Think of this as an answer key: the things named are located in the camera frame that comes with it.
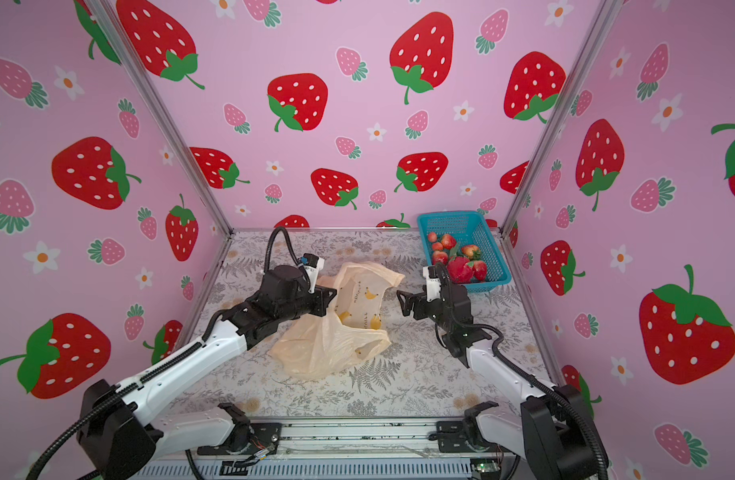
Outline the fake red dragon fruit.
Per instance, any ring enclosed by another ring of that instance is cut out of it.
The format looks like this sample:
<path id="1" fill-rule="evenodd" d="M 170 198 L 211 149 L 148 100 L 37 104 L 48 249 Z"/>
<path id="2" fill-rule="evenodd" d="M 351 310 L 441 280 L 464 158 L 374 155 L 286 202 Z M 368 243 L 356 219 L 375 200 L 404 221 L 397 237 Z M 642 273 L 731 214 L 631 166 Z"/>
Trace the fake red dragon fruit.
<path id="1" fill-rule="evenodd" d="M 473 280 L 473 260 L 457 256 L 447 263 L 449 278 L 455 284 L 469 284 Z"/>

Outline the translucent orange plastic bag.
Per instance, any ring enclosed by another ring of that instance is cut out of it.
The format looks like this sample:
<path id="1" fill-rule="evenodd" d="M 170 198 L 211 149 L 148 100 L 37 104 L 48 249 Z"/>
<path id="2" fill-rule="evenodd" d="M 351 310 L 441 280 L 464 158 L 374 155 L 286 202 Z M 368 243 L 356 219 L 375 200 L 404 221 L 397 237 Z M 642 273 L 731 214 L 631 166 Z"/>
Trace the translucent orange plastic bag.
<path id="1" fill-rule="evenodd" d="M 381 307 L 405 276 L 375 262 L 346 262 L 317 284 L 337 291 L 323 317 L 295 320 L 270 348 L 283 371 L 300 380 L 321 380 L 367 362 L 391 346 Z"/>

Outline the large fake strawberry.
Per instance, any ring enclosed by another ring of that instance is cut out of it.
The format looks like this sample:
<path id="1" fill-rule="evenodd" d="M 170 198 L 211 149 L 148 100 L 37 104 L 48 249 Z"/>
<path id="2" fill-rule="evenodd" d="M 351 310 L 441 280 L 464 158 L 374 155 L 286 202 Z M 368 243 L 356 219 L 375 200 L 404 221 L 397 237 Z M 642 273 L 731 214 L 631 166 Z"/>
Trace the large fake strawberry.
<path id="1" fill-rule="evenodd" d="M 443 234 L 441 237 L 441 245 L 447 250 L 451 250 L 457 246 L 457 240 L 451 234 Z"/>
<path id="2" fill-rule="evenodd" d="M 483 260 L 475 260 L 469 263 L 471 270 L 473 270 L 473 278 L 477 282 L 485 282 L 487 280 L 487 264 Z"/>

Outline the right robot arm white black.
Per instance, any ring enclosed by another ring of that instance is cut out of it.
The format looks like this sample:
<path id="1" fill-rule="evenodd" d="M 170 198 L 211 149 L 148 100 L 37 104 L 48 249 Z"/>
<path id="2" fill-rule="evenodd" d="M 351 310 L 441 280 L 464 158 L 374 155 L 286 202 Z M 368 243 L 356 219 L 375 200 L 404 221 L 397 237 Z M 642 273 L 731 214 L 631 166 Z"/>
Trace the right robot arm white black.
<path id="1" fill-rule="evenodd" d="M 443 330 L 441 343 L 451 356 L 489 380 L 519 412 L 508 420 L 493 406 L 475 407 L 465 415 L 475 441 L 511 450 L 537 479 L 609 478 L 609 456 L 583 394 L 540 380 L 507 358 L 503 332 L 473 320 L 467 288 L 429 279 L 423 292 L 399 290 L 397 300 L 404 316 L 429 319 Z"/>

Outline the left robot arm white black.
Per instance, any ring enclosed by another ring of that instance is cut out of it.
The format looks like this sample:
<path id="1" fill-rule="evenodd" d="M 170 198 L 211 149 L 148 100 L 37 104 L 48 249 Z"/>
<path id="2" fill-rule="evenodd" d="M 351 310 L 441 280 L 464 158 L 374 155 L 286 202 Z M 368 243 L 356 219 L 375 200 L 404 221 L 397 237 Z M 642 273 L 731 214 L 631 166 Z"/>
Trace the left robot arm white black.
<path id="1" fill-rule="evenodd" d="M 104 479 L 128 479 L 149 461 L 199 447 L 243 453 L 254 432 L 230 403 L 167 419 L 175 398 L 218 366 L 275 334 L 279 324 L 305 314 L 325 316 L 336 290 L 317 285 L 323 259 L 306 254 L 295 266 L 263 275 L 247 300 L 213 315 L 205 332 L 157 364 L 116 385 L 101 380 L 84 394 L 87 417 L 77 441 Z"/>

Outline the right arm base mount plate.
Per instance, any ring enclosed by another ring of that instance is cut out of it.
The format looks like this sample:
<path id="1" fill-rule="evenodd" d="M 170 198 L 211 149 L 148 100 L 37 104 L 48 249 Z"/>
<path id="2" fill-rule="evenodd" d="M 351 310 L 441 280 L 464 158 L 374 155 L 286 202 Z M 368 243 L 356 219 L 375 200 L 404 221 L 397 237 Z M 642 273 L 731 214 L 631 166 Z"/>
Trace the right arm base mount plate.
<path id="1" fill-rule="evenodd" d="M 427 435 L 427 440 L 435 442 L 441 453 L 471 453 L 485 451 L 473 443 L 465 433 L 462 421 L 437 421 L 435 430 Z"/>

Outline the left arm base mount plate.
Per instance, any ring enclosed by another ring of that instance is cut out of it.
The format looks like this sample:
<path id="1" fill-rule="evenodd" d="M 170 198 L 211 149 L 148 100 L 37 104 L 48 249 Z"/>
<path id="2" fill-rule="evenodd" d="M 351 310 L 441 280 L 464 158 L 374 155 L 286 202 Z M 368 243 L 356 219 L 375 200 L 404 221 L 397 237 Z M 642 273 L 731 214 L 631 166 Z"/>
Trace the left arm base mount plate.
<path id="1" fill-rule="evenodd" d="M 258 452 L 274 455 L 281 438 L 282 424 L 276 422 L 252 422 L 237 426 L 223 444 L 201 446 L 196 452 L 200 456 L 255 456 Z"/>

